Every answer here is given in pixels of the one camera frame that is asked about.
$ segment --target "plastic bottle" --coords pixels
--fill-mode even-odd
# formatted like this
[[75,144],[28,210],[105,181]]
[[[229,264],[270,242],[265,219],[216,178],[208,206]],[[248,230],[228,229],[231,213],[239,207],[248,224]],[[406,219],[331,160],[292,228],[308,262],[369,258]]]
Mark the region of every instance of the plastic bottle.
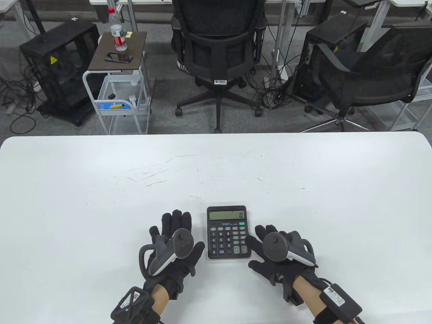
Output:
[[114,8],[109,8],[109,24],[111,26],[111,34],[114,38],[114,44],[117,51],[125,51],[127,49],[126,38],[124,35],[123,27],[120,23],[120,18],[118,14],[115,12]]

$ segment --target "black computer tower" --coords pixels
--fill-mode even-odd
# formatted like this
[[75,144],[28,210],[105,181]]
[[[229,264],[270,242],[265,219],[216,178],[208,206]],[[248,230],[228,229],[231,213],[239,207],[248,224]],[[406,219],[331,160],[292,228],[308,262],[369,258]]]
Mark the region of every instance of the black computer tower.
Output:
[[[69,20],[19,47],[47,96],[38,111],[76,126],[94,112],[82,76],[96,51],[98,38],[95,24]],[[89,76],[93,93],[98,93],[103,79],[103,74]]]
[[338,13],[306,33],[299,61],[293,94],[308,102],[324,96],[324,89],[312,79],[312,62],[316,57],[315,44],[324,43],[336,51],[356,51],[368,21],[349,13]]

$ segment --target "forearm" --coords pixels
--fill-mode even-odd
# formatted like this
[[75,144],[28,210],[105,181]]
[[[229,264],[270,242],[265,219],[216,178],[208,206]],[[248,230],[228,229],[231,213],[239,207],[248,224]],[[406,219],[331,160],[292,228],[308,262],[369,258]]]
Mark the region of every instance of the forearm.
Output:
[[[311,313],[316,317],[321,311],[326,308],[324,302],[320,299],[321,290],[316,289],[308,283],[302,276],[298,276],[292,287],[299,293],[305,304],[311,310]],[[343,324],[342,321],[337,320],[335,324]]]
[[169,295],[163,286],[156,285],[152,297],[155,300],[152,308],[160,316],[169,302]]

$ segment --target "office chair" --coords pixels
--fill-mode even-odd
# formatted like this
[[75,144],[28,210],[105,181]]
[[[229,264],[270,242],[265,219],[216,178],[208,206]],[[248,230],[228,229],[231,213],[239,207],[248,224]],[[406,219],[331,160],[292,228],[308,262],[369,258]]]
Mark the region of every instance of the office chair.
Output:
[[255,108],[260,104],[229,91],[234,85],[246,86],[242,75],[260,62],[266,29],[265,0],[173,0],[171,21],[178,61],[195,76],[195,84],[206,93],[177,104],[181,107],[207,99],[216,99],[216,128],[221,133],[221,100],[227,98]]
[[[327,45],[318,44],[319,55],[312,62],[313,79],[324,87],[327,96],[310,106],[332,119],[302,133],[331,123],[340,125],[342,131],[345,123],[369,130],[346,118],[352,107],[411,102],[423,72],[432,63],[432,42],[428,39],[432,39],[432,23],[420,20],[393,25],[364,53],[343,48],[334,53]],[[337,113],[325,108],[330,102]]]

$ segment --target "smartphone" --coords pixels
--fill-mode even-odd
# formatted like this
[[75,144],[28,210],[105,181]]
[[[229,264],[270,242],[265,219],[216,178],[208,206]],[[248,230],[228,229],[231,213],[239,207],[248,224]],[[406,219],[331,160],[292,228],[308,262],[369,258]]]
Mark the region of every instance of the smartphone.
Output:
[[116,62],[116,63],[130,63],[132,59],[133,56],[127,54],[119,54],[119,53],[108,53],[105,56],[105,61]]

